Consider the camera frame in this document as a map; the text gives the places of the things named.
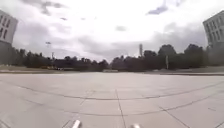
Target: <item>white building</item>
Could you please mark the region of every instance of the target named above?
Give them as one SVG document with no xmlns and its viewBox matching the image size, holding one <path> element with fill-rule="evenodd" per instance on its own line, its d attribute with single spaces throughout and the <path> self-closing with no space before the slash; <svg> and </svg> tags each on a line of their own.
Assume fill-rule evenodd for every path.
<svg viewBox="0 0 224 128">
<path fill-rule="evenodd" d="M 224 43 L 224 11 L 203 22 L 208 44 L 211 47 Z"/>
<path fill-rule="evenodd" d="M 203 22 L 209 45 L 211 64 L 224 64 L 224 11 Z"/>
<path fill-rule="evenodd" d="M 0 65 L 11 64 L 12 43 L 18 21 L 0 10 Z"/>
<path fill-rule="evenodd" d="M 17 23 L 15 18 L 0 10 L 0 41 L 12 44 Z"/>
</svg>

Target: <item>pavement tile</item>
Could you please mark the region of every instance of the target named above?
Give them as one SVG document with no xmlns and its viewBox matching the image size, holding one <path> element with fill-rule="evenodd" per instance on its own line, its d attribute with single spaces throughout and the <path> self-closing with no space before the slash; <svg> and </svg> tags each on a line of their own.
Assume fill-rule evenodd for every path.
<svg viewBox="0 0 224 128">
<path fill-rule="evenodd" d="M 150 99 L 120 100 L 123 115 L 142 114 L 161 111 Z"/>
<path fill-rule="evenodd" d="M 120 100 L 143 98 L 141 94 L 139 94 L 135 91 L 117 91 L 117 95 Z"/>
<path fill-rule="evenodd" d="M 125 128 L 121 116 L 76 115 L 65 128 L 71 128 L 75 120 L 82 122 L 82 128 Z"/>
<path fill-rule="evenodd" d="M 214 128 L 224 121 L 224 101 L 209 98 L 169 112 L 191 128 Z"/>
<path fill-rule="evenodd" d="M 79 98 L 55 96 L 52 98 L 52 101 L 49 101 L 45 105 L 68 112 L 78 112 L 83 101 L 84 99 Z"/>
<path fill-rule="evenodd" d="M 117 100 L 85 100 L 79 112 L 97 115 L 121 115 Z"/>
<path fill-rule="evenodd" d="M 153 98 L 152 101 L 154 102 L 154 104 L 162 107 L 163 109 L 170 109 L 184 106 L 203 98 L 204 97 L 200 95 L 194 95 L 193 93 L 185 93 L 173 96 Z"/>
<path fill-rule="evenodd" d="M 126 126 L 140 124 L 143 128 L 186 128 L 166 112 L 124 116 L 124 119 Z"/>
<path fill-rule="evenodd" d="M 11 124 L 14 116 L 37 106 L 37 104 L 19 99 L 13 95 L 0 92 L 0 119 L 6 124 Z"/>
<path fill-rule="evenodd" d="M 62 128 L 72 119 L 72 115 L 40 106 L 14 117 L 10 126 L 13 128 Z"/>
<path fill-rule="evenodd" d="M 107 91 L 107 92 L 96 91 L 92 95 L 88 96 L 88 98 L 117 100 L 117 95 L 115 91 Z"/>
</svg>

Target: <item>ground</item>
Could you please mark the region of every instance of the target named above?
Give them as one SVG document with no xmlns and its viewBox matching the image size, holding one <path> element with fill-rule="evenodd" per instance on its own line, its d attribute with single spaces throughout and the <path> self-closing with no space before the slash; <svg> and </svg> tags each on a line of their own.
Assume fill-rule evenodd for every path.
<svg viewBox="0 0 224 128">
<path fill-rule="evenodd" d="M 70 128 L 76 119 L 83 128 L 224 128 L 224 76 L 0 74 L 3 128 Z"/>
</svg>

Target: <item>street lamp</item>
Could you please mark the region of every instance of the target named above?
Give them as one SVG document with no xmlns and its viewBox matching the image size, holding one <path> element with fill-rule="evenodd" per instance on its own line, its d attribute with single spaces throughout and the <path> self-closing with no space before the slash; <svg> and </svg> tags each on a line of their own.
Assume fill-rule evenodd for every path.
<svg viewBox="0 0 224 128">
<path fill-rule="evenodd" d="M 46 42 L 46 45 L 47 45 L 48 48 L 50 48 L 51 42 Z M 51 58 L 52 58 L 51 66 L 53 67 L 53 63 L 54 63 L 54 52 L 51 52 Z"/>
</svg>

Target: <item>sky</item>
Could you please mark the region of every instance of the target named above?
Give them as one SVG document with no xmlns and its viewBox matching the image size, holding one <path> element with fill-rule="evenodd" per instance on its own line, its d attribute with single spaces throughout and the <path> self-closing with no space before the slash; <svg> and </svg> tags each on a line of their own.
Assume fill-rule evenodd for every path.
<svg viewBox="0 0 224 128">
<path fill-rule="evenodd" d="M 224 10 L 223 0 L 1 0 L 19 23 L 13 46 L 56 58 L 95 60 L 138 56 L 171 44 L 206 47 L 202 22 Z"/>
</svg>

